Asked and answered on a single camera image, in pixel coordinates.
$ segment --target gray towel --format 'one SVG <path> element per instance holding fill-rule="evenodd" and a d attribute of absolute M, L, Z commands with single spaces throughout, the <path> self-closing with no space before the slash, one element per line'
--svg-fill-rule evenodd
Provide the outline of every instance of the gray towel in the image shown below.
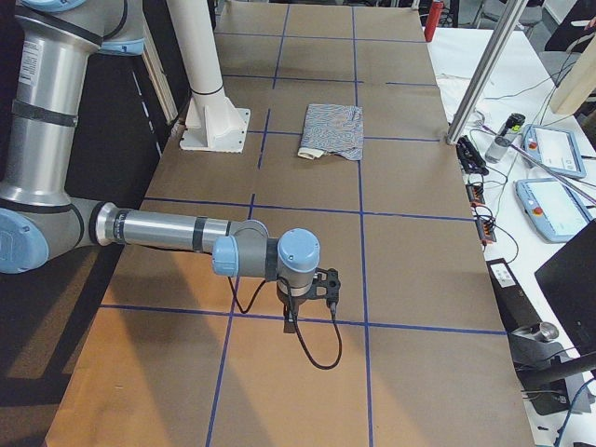
<path fill-rule="evenodd" d="M 361 160 L 363 143 L 361 107 L 335 104 L 308 106 L 298 156 L 314 159 L 335 154 L 348 160 Z"/>

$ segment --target label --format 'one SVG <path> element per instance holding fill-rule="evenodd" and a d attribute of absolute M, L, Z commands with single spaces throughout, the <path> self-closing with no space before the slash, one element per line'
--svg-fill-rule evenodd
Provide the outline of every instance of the label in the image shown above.
<path fill-rule="evenodd" d="M 492 264 L 491 270 L 493 270 L 494 277 L 499 281 L 502 288 L 515 286 L 515 280 L 504 264 Z"/>
<path fill-rule="evenodd" d="M 25 41 L 20 61 L 19 82 L 35 87 L 39 80 L 39 62 L 43 48 L 41 44 Z"/>

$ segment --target red cylinder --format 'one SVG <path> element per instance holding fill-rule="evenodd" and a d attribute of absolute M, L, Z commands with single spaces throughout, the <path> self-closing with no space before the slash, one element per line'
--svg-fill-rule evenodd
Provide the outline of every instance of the red cylinder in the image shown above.
<path fill-rule="evenodd" d="M 440 13 L 442 10 L 443 1 L 433 0 L 427 17 L 427 26 L 425 27 L 425 39 L 427 42 L 431 42 L 433 35 L 435 35 L 435 29 L 437 29 L 437 25 L 439 24 Z"/>

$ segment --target cloth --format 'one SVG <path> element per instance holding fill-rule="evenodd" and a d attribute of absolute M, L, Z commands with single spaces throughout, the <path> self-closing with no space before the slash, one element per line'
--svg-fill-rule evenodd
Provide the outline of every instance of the cloth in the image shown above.
<path fill-rule="evenodd" d="M 354 105 L 309 104 L 298 156 L 315 159 L 327 154 L 362 159 L 362 108 Z"/>

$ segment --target white table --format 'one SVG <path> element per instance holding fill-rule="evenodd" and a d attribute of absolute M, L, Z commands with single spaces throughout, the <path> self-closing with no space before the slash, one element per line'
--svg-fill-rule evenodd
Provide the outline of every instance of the white table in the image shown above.
<path fill-rule="evenodd" d="M 437 29 L 433 42 L 428 45 L 430 57 L 435 70 L 435 75 L 440 78 L 445 75 L 461 78 L 471 78 L 481 54 L 490 38 L 492 31 L 489 30 L 466 30 L 466 29 Z M 539 84 L 529 91 L 514 98 L 501 100 L 489 100 L 488 98 L 499 98 L 504 95 L 515 94 Z M 483 92 L 483 100 L 479 102 L 479 108 L 487 111 L 485 124 L 494 130 L 498 130 L 507 117 L 514 112 L 524 114 L 526 123 L 540 123 L 542 113 L 538 110 L 544 103 L 547 96 L 553 89 L 553 83 L 549 78 L 540 59 L 530 46 L 527 38 L 522 32 L 515 32 L 509 39 L 498 64 L 496 65 L 490 81 Z M 448 109 L 454 109 L 454 101 L 443 97 L 443 103 Z M 474 127 L 474 121 L 479 115 L 473 115 L 468 122 L 467 132 Z M 544 114 L 543 124 L 547 125 L 553 121 L 564 118 L 563 115 L 554 115 L 550 109 Z M 577 138 L 582 155 L 594 156 L 594 150 L 589 144 L 581 127 L 571 116 L 558 121 L 553 127 L 557 129 L 572 130 Z M 481 154 L 484 154 L 491 140 L 491 136 L 480 132 L 473 132 L 472 136 Z M 520 246 L 520 253 L 517 259 L 509 266 L 520 282 L 537 313 L 544 321 L 550 321 L 559 328 L 561 324 L 553 314 L 542 291 L 535 280 L 534 271 L 537 270 L 562 244 L 547 243 L 535 231 L 532 224 L 524 215 L 514 191 L 513 181 L 525 178 L 549 177 L 540 168 L 528 169 L 520 157 L 514 162 L 515 152 L 509 152 L 503 159 L 493 166 L 502 172 L 507 173 L 510 169 L 509 181 L 505 186 L 501 197 L 500 208 L 497 217 L 497 224 L 508 230 L 517 240 Z M 588 177 L 583 179 L 590 183 L 596 183 L 596 161 L 584 160 L 588 170 Z M 472 181 L 479 180 L 480 176 L 474 176 Z M 503 182 L 503 177 L 495 172 L 485 177 L 485 181 Z M 589 194 L 596 196 L 596 188 L 580 185 Z M 484 195 L 487 206 L 494 212 L 497 209 L 497 202 L 502 188 L 495 183 L 485 185 Z M 505 258 L 509 260 L 515 254 L 513 242 L 502 232 L 497 231 L 497 243 L 489 245 L 485 251 L 486 260 Z M 565 333 L 558 340 L 563 347 L 570 347 L 573 344 Z M 571 357 L 577 353 L 568 351 Z M 591 374 L 585 374 L 588 380 Z M 590 390 L 596 392 L 595 384 L 591 384 Z M 556 413 L 549 416 L 538 415 L 531 403 L 526 402 L 526 410 L 530 419 L 536 444 L 552 445 L 556 437 L 556 430 L 561 426 L 564 413 Z M 537 427 L 547 427 L 548 431 L 538 430 Z M 562 446 L 573 446 L 573 441 L 583 441 L 596 444 L 596 405 L 592 405 L 592 413 L 573 414 L 565 430 Z"/>

